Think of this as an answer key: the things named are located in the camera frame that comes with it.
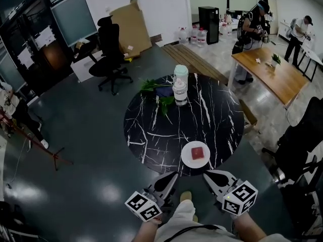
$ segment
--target office chair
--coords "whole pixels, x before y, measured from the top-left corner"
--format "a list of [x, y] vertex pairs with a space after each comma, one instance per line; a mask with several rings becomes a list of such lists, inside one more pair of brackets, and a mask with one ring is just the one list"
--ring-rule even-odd
[[[320, 235], [303, 235], [304, 232], [309, 231], [315, 223], [317, 216], [321, 213], [320, 203], [323, 200], [322, 161], [315, 166], [309, 167], [307, 171], [314, 171], [316, 167], [317, 170], [309, 184], [305, 176], [302, 175], [294, 184], [281, 188], [285, 205], [300, 239], [323, 238], [323, 233]], [[316, 192], [319, 205], [315, 204], [314, 197], [311, 194], [313, 192]]]
[[323, 101], [313, 97], [300, 123], [294, 127], [289, 126], [277, 142], [279, 146], [277, 152], [262, 149], [263, 153], [266, 152], [275, 158], [277, 165], [270, 169], [274, 178], [283, 183], [288, 179], [298, 180], [306, 168], [317, 164], [316, 156], [312, 162], [306, 164], [306, 161], [308, 153], [312, 152], [322, 140]]
[[99, 84], [99, 91], [102, 91], [103, 84], [111, 81], [111, 92], [115, 96], [116, 79], [129, 79], [130, 83], [133, 80], [131, 77], [123, 75], [128, 72], [127, 68], [118, 69], [121, 67], [121, 63], [125, 63], [125, 56], [119, 50], [119, 25], [112, 24], [111, 16], [100, 19], [97, 24], [100, 26], [98, 34], [103, 58], [97, 61], [94, 57], [91, 57], [95, 65], [90, 68], [89, 73], [96, 77], [106, 77]]

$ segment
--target white plate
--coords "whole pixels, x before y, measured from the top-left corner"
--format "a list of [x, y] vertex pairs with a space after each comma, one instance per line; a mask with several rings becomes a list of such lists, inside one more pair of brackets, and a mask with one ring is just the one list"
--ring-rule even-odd
[[[204, 158], [193, 160], [191, 149], [196, 147], [203, 148]], [[210, 149], [203, 142], [200, 142], [200, 141], [190, 142], [183, 147], [181, 158], [186, 166], [190, 168], [201, 168], [205, 166], [210, 160]]]

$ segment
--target wooden table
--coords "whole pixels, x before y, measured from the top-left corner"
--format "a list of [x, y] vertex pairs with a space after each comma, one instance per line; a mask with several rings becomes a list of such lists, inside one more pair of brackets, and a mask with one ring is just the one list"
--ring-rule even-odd
[[272, 61], [273, 52], [267, 47], [233, 54], [234, 64], [231, 69], [228, 87], [232, 88], [236, 72], [236, 64], [242, 66], [250, 74], [257, 77], [266, 88], [288, 108], [297, 94], [308, 81], [294, 68], [281, 58], [281, 65], [276, 68], [267, 66]]

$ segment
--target person's arm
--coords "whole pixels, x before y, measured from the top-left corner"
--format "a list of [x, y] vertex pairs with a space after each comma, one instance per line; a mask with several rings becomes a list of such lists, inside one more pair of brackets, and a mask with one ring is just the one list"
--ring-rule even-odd
[[267, 236], [247, 212], [235, 219], [234, 224], [244, 242], [258, 242]]
[[303, 32], [302, 29], [298, 25], [295, 25], [295, 30], [301, 35], [305, 35], [305, 33], [306, 33], [306, 32]]
[[246, 18], [243, 23], [242, 29], [247, 32], [255, 32], [255, 33], [259, 34], [258, 29], [252, 29], [249, 27], [250, 23], [251, 23], [250, 20], [248, 18]]
[[158, 225], [152, 221], [143, 222], [132, 242], [153, 242], [155, 240]]

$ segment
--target red pole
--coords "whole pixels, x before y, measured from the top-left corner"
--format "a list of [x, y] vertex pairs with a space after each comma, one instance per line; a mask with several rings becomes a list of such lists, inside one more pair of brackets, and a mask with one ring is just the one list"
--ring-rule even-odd
[[28, 139], [29, 141], [31, 141], [33, 144], [35, 144], [39, 149], [41, 149], [42, 151], [46, 152], [47, 154], [49, 154], [53, 159], [54, 159], [54, 166], [55, 166], [55, 170], [57, 171], [57, 165], [56, 165], [56, 160], [61, 161], [65, 164], [71, 164], [73, 165], [72, 161], [69, 160], [64, 160], [58, 157], [58, 153], [61, 152], [64, 147], [62, 149], [60, 149], [57, 153], [52, 153], [50, 151], [48, 151], [47, 149], [45, 149], [45, 147], [43, 147], [42, 144], [40, 144], [39, 142], [34, 141], [32, 138], [30, 138], [24, 131], [22, 131], [20, 128], [18, 128], [11, 119], [7, 118], [7, 116], [5, 115], [5, 113], [1, 110], [0, 111], [0, 116], [2, 117], [1, 120], [4, 118], [6, 120], [6, 124], [10, 124], [11, 127], [13, 127], [16, 131], [18, 131], [20, 134], [22, 134], [26, 139]]

